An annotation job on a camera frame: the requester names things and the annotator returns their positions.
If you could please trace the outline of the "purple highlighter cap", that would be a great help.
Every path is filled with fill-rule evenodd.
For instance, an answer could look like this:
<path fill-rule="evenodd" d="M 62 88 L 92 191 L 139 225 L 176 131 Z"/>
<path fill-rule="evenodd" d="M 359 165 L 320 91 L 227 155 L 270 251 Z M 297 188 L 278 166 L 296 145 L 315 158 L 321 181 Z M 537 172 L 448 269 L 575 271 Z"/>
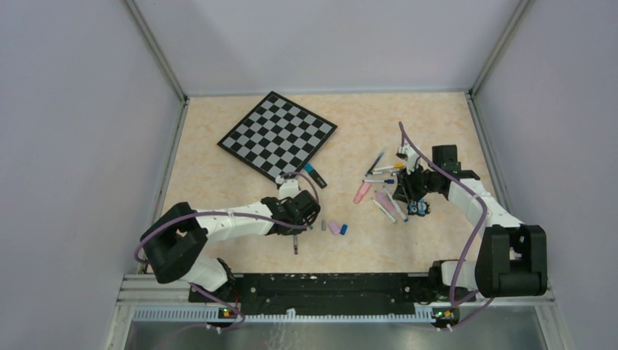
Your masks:
<path fill-rule="evenodd" d="M 341 228 L 337 222 L 331 221 L 327 224 L 327 227 L 329 228 L 331 234 L 340 235 Z"/>

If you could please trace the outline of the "grey white marker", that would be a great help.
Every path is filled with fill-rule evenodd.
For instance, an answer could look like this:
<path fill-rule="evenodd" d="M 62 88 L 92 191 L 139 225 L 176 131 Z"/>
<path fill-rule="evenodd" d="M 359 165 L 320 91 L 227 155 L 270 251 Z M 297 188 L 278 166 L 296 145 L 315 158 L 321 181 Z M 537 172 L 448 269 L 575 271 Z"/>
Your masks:
<path fill-rule="evenodd" d="M 383 206 L 382 204 L 380 204 L 376 199 L 372 199 L 372 202 L 393 222 L 393 223 L 397 223 L 396 218 L 385 208 L 385 206 Z"/>

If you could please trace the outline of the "black highlighter blue cap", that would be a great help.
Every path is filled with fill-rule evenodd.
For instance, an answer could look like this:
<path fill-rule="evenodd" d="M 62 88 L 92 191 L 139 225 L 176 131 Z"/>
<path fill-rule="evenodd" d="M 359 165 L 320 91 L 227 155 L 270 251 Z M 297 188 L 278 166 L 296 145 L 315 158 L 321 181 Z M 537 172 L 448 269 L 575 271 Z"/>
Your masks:
<path fill-rule="evenodd" d="M 321 188 L 324 189 L 327 187 L 327 183 L 324 180 L 324 178 L 320 175 L 319 172 L 317 172 L 317 170 L 312 167 L 311 164 L 307 163 L 304 166 L 304 170 L 307 172 L 307 174 L 309 175 L 309 177 Z"/>

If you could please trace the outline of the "pink highlighter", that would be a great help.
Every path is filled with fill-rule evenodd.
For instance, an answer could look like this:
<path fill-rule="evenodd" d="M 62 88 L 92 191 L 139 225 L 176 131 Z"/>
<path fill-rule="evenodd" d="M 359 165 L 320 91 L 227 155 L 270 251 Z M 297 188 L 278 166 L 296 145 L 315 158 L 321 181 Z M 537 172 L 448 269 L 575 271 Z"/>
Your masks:
<path fill-rule="evenodd" d="M 369 189 L 371 188 L 371 186 L 372 184 L 370 182 L 362 182 L 361 186 L 359 187 L 359 189 L 357 190 L 354 196 L 353 203 L 354 204 L 361 203 L 365 195 L 369 192 Z"/>

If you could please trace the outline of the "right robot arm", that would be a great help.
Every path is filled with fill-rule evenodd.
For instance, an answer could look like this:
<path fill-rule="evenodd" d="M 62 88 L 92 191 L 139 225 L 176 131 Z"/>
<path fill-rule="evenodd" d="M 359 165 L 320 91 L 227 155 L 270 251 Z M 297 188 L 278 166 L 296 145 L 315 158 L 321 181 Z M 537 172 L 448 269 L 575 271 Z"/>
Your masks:
<path fill-rule="evenodd" d="M 423 167 L 410 144 L 398 148 L 405 167 L 396 174 L 395 200 L 405 203 L 409 215 L 421 217 L 430 212 L 425 196 L 443 195 L 472 224 L 472 238 L 479 237 L 481 244 L 474 261 L 462 255 L 434 263 L 437 274 L 427 281 L 430 296 L 462 303 L 468 299 L 459 297 L 457 289 L 484 298 L 543 295 L 548 282 L 545 231 L 510 214 L 475 172 L 463 170 L 456 146 L 436 146 L 432 152 L 434 162 Z"/>

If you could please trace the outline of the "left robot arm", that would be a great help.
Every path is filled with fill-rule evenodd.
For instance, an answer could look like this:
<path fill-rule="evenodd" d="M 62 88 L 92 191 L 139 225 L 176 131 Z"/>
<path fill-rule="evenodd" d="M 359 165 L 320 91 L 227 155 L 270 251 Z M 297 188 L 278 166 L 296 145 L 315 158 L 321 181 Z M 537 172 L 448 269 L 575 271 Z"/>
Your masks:
<path fill-rule="evenodd" d="M 208 244 L 244 236 L 294 236 L 307 230 L 320 210 L 307 190 L 231 209 L 197 211 L 187 202 L 177 203 L 141 236 L 136 259 L 152 267 L 160 284 L 185 281 L 225 301 L 235 278 L 223 259 L 207 255 Z"/>

